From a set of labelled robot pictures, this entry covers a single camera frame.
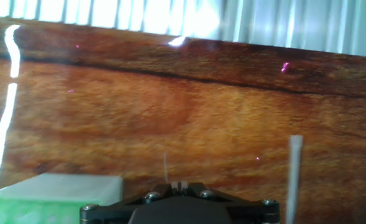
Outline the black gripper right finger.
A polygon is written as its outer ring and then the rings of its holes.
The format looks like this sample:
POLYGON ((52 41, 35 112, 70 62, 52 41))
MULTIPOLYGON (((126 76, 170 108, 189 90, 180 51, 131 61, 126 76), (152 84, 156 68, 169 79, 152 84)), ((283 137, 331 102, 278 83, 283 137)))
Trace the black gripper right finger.
POLYGON ((181 195, 221 205, 232 223, 279 223, 279 202, 276 200, 245 200, 207 188, 201 182, 181 182, 181 195))

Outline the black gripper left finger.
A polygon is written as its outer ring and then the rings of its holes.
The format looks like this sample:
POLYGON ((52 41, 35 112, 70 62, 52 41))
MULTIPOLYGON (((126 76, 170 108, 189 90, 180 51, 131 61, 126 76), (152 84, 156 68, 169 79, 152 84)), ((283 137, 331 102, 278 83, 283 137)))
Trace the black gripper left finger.
POLYGON ((142 205, 169 197, 178 196, 180 182, 157 184, 152 190, 137 194, 112 205, 101 206, 90 203, 80 208, 79 224, 124 223, 129 221, 133 212, 142 205))

